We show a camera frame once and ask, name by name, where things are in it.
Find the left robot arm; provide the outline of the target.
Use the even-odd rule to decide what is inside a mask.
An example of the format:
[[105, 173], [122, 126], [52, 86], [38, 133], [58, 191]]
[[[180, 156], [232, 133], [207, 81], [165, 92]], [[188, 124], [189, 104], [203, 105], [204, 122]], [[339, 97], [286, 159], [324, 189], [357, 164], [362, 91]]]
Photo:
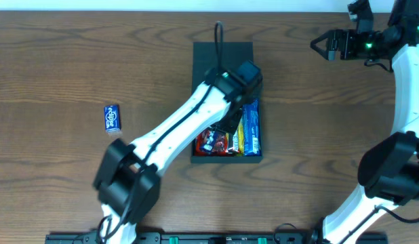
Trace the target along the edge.
[[261, 85], [260, 71], [213, 68], [191, 97], [152, 131], [129, 144], [113, 141], [93, 182], [104, 214], [96, 242], [134, 243], [136, 225], [158, 201], [170, 163], [205, 129], [239, 122], [239, 110]]

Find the red candy bag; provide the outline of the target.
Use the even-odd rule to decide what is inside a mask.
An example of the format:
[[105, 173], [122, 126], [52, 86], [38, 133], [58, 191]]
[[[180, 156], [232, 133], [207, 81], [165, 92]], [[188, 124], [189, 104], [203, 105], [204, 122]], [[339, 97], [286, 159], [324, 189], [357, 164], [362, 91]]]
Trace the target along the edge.
[[201, 135], [203, 132], [201, 132], [195, 139], [195, 154], [199, 156], [226, 156], [227, 155], [227, 148], [228, 148], [228, 134], [220, 133], [218, 132], [218, 137], [216, 144], [213, 148], [213, 151], [211, 153], [202, 152], [199, 150]]

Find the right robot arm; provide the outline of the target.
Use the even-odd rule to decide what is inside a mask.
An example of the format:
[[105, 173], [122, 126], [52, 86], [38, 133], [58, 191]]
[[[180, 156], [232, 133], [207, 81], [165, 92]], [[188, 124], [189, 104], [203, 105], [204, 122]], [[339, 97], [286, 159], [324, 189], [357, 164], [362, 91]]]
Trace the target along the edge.
[[[390, 136], [362, 157], [358, 183], [344, 203], [320, 219], [309, 243], [383, 243], [366, 231], [381, 216], [419, 201], [419, 0], [394, 2], [386, 29], [374, 30], [368, 0], [348, 5], [354, 29], [329, 30], [311, 41], [326, 60], [363, 60], [367, 67], [388, 65], [395, 77], [395, 114]], [[326, 43], [319, 48], [319, 41]]]

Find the dark green box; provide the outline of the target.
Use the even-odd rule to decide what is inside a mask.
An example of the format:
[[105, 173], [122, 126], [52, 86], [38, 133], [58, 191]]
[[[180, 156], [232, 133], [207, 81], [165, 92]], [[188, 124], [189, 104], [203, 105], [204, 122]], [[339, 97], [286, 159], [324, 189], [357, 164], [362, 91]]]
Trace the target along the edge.
[[[237, 68], [245, 61], [254, 60], [253, 43], [252, 42], [224, 42], [222, 64], [230, 70]], [[204, 74], [207, 70], [217, 65], [215, 45], [213, 42], [194, 42], [193, 43], [193, 71], [192, 71], [192, 93], [197, 86], [203, 82]], [[192, 164], [259, 164], [263, 159], [262, 145], [262, 123], [259, 121], [258, 136], [260, 143], [260, 154], [254, 156], [212, 156], [199, 155], [195, 149], [195, 142], [190, 143], [191, 163]]]

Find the yellow candy bag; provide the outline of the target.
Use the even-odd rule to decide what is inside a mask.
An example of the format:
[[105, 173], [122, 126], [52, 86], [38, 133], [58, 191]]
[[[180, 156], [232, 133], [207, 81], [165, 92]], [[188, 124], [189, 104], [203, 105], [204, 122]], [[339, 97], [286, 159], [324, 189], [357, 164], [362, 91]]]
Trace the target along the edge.
[[240, 120], [238, 128], [237, 128], [237, 140], [238, 140], [238, 154], [243, 156], [244, 154], [244, 128], [243, 128], [243, 121]]

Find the green white candy bar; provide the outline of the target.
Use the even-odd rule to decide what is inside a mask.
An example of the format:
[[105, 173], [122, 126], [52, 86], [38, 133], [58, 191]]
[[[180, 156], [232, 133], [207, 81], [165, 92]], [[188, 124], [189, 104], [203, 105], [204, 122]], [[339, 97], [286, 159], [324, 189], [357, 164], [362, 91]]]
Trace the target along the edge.
[[228, 153], [234, 154], [234, 155], [240, 153], [239, 138], [238, 138], [237, 132], [235, 132], [234, 134], [229, 135], [227, 151], [228, 151]]

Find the blue eclipse mint tin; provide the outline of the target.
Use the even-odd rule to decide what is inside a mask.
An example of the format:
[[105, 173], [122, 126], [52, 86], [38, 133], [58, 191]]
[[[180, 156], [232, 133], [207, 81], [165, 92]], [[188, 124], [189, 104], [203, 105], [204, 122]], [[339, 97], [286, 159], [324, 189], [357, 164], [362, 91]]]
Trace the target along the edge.
[[107, 133], [113, 133], [121, 130], [118, 105], [114, 104], [104, 107], [104, 125]]

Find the dark blue chocolate bar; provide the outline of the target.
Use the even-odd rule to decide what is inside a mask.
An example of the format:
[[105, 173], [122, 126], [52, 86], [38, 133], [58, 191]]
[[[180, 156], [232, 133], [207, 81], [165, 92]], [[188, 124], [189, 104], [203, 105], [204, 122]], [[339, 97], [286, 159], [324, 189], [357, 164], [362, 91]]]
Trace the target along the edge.
[[216, 144], [218, 132], [205, 130], [201, 135], [199, 150], [205, 153], [211, 153]]

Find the blue cookie packet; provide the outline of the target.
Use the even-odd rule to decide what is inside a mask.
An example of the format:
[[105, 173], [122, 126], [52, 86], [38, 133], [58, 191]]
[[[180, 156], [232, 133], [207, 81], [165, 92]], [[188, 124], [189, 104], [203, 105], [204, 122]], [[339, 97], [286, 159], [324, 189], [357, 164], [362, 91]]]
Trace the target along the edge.
[[255, 99], [251, 104], [243, 106], [243, 136], [245, 156], [258, 156], [260, 150], [260, 118], [259, 101]]

